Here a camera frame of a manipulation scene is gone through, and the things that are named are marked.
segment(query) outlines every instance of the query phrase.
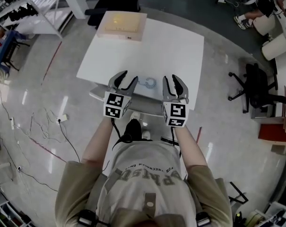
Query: white stool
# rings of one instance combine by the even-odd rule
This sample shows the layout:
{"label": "white stool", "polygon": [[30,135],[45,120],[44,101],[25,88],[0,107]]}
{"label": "white stool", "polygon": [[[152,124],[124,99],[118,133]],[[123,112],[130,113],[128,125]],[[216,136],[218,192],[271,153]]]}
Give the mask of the white stool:
{"label": "white stool", "polygon": [[262,47],[261,52],[268,61],[285,53],[286,52],[286,37],[284,36],[284,34],[280,34],[274,40],[265,44]]}
{"label": "white stool", "polygon": [[274,16],[262,16],[262,17],[257,17],[253,21],[254,28],[258,33],[261,35],[266,35],[269,33],[272,29],[275,27],[275,18]]}

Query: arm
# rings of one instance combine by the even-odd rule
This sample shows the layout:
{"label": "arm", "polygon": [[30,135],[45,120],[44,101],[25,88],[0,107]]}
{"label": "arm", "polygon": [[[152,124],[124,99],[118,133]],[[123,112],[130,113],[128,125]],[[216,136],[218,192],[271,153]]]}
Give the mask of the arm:
{"label": "arm", "polygon": [[188,171],[188,184],[214,226],[232,227],[229,200],[217,185],[206,159],[187,127],[175,128],[182,158]]}
{"label": "arm", "polygon": [[207,166],[206,159],[187,126],[183,128],[176,127],[174,130],[186,168],[189,169],[192,166]]}
{"label": "arm", "polygon": [[82,163],[68,162],[65,165],[55,203],[58,227],[77,225],[78,214],[85,208],[90,192],[102,173],[112,130],[111,118],[103,118],[84,151]]}
{"label": "arm", "polygon": [[280,7],[280,9],[283,11],[283,13],[286,14],[286,10],[284,8],[284,0],[277,0],[276,3]]}
{"label": "arm", "polygon": [[104,117],[83,153],[82,163],[103,166],[112,131],[111,118]]}

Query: red line on floor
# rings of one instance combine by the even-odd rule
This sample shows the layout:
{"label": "red line on floor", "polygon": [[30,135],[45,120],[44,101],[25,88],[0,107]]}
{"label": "red line on floor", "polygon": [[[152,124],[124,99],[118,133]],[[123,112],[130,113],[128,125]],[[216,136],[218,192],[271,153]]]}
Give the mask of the red line on floor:
{"label": "red line on floor", "polygon": [[201,133],[201,128],[202,128],[202,127],[199,128],[199,133],[198,133],[198,137],[196,138],[196,143],[199,142],[199,136],[200,136],[200,133]]}
{"label": "red line on floor", "polygon": [[48,153],[52,154],[53,156],[57,157],[58,159],[60,159],[61,161],[66,162],[65,160],[63,160],[61,157],[53,154],[49,149],[45,148],[43,145],[41,145],[40,143],[38,143],[37,141],[35,141],[33,138],[29,137],[36,145],[38,145],[39,147],[43,148],[44,150],[46,150]]}
{"label": "red line on floor", "polygon": [[49,70],[49,68],[50,68],[50,65],[52,64],[52,61],[53,61],[54,57],[56,56],[56,53],[58,52],[58,49],[59,49],[59,47],[61,46],[61,44],[62,44],[62,41],[60,42],[60,44],[59,44],[59,46],[58,46],[56,52],[54,53],[54,55],[53,55],[53,57],[52,57],[52,60],[50,61],[49,65],[48,65],[48,67],[47,67],[47,70],[46,70],[45,75],[44,75],[44,77],[43,77],[41,86],[42,86],[42,84],[43,84],[43,82],[44,82],[44,79],[45,79],[46,74],[47,74],[47,72],[48,72],[48,70]]}

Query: sneaker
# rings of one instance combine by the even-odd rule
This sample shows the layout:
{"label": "sneaker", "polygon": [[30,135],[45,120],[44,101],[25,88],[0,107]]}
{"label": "sneaker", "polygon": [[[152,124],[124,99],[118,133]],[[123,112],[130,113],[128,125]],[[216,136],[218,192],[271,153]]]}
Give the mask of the sneaker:
{"label": "sneaker", "polygon": [[243,29],[243,30],[246,29],[245,25],[244,25],[243,22],[238,18],[238,16],[233,17],[233,19],[234,19],[234,21],[237,23],[237,25],[238,25],[241,29]]}
{"label": "sneaker", "polygon": [[130,120],[136,119],[137,121],[139,121],[141,118],[141,114],[139,112],[133,112],[132,115],[130,116]]}
{"label": "sneaker", "polygon": [[248,21],[244,22],[243,25],[246,27],[246,28],[252,28],[253,25],[250,24]]}
{"label": "sneaker", "polygon": [[151,138],[149,131],[143,131],[142,133],[142,139],[149,140]]}

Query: black office chair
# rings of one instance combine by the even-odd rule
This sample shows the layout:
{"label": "black office chair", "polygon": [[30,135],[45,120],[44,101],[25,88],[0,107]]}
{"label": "black office chair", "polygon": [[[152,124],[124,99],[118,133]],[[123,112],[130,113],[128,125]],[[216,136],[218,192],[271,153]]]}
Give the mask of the black office chair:
{"label": "black office chair", "polygon": [[246,74],[244,74],[244,77],[246,77],[247,80],[245,83],[243,83],[242,80],[232,72],[229,72],[229,76],[234,76],[243,87],[243,90],[239,91],[239,94],[234,97],[229,96],[228,100],[232,101],[241,95],[246,94],[247,109],[243,110],[244,114],[249,111],[249,104],[254,108],[263,108],[268,105],[275,105],[275,102],[286,104],[285,96],[269,94],[269,90],[273,87],[278,90],[276,74],[274,74],[274,82],[268,85],[267,74],[263,70],[259,69],[258,64],[246,65]]}
{"label": "black office chair", "polygon": [[94,9],[87,9],[88,25],[98,27],[106,11],[139,12],[139,0],[99,0]]}

